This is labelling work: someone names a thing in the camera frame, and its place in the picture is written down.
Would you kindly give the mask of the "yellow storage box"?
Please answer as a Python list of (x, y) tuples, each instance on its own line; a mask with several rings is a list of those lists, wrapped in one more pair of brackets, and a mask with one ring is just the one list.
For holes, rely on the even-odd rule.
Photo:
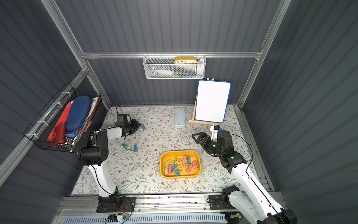
[[(187, 157), (188, 164), (184, 163), (183, 156)], [(166, 158), (170, 158), (169, 166), (164, 168), (164, 160)], [(186, 169), (189, 165), (191, 165), (192, 161), (196, 161), (197, 169), (193, 169), (191, 173), (187, 173)], [(172, 171), (172, 165), (177, 164), (177, 169), (180, 172), (180, 176), (176, 176), (174, 171)], [(200, 164), (200, 156), (197, 152), (193, 150), (179, 150), (179, 151), (168, 151), (165, 152), (160, 158), (160, 166), (159, 166), (160, 174), (167, 179), (174, 178), (191, 178), (196, 177), (201, 172), (201, 164)]]

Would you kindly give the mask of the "yellow binder clip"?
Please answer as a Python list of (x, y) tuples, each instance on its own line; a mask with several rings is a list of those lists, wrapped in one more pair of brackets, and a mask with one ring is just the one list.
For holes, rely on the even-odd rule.
[(164, 160), (164, 168), (166, 169), (168, 166), (169, 166), (169, 163), (170, 163), (170, 158), (166, 158), (165, 160)]

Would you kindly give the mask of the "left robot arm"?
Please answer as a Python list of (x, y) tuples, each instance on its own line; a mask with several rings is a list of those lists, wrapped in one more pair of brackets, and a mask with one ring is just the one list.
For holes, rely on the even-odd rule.
[(75, 152), (79, 160), (89, 168), (95, 178), (99, 196), (110, 197), (117, 191), (106, 162), (109, 156), (108, 141), (126, 138), (140, 127), (141, 124), (136, 119), (132, 119), (129, 114), (119, 114), (114, 127), (84, 132), (75, 144)]

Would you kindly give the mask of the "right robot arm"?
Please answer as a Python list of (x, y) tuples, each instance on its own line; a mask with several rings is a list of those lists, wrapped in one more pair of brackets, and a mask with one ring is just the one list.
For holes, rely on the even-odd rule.
[(210, 156), (218, 157), (221, 164), (239, 183), (222, 190), (222, 205), (237, 209), (252, 224), (296, 224), (293, 210), (281, 206), (252, 173), (244, 157), (235, 150), (233, 134), (213, 126), (212, 135), (205, 132), (192, 134), (196, 144)]

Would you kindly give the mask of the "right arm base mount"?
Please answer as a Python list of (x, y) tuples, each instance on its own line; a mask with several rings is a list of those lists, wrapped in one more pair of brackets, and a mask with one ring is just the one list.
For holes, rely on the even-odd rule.
[(209, 195), (206, 199), (206, 202), (209, 204), (211, 210), (236, 210), (239, 211), (236, 207), (233, 207), (227, 198), (224, 198), (222, 195)]

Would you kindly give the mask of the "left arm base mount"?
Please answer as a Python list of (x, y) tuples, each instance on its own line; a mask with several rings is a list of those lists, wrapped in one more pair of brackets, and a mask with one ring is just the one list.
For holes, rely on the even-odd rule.
[(98, 197), (97, 213), (118, 213), (133, 212), (135, 208), (136, 197), (127, 196), (108, 196)]

